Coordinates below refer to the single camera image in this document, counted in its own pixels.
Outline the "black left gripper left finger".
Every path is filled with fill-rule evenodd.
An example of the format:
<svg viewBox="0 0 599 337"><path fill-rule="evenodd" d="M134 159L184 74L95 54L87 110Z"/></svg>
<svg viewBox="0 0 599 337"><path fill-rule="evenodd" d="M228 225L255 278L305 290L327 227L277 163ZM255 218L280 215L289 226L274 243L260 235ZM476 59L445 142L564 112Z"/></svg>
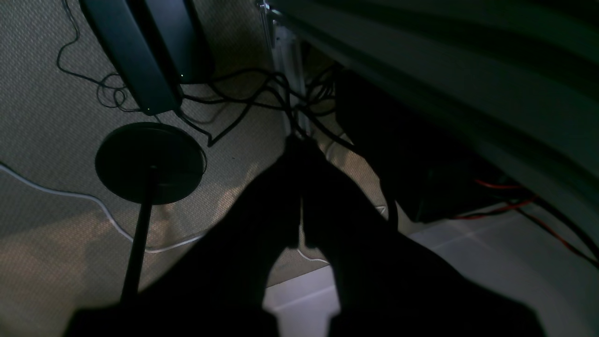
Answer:
<svg viewBox="0 0 599 337"><path fill-rule="evenodd" d="M298 244L301 140L255 177L169 271L123 304L82 309L67 337L277 337L263 309L272 267Z"/></svg>

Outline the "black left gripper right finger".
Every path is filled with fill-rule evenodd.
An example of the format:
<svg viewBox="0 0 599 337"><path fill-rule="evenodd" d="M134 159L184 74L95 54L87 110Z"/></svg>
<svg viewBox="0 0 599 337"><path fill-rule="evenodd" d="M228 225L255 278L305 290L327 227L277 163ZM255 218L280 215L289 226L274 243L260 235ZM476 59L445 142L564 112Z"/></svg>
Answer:
<svg viewBox="0 0 599 337"><path fill-rule="evenodd" d="M300 141L304 231L334 273L330 337L543 337L537 314L392 228L361 188Z"/></svg>

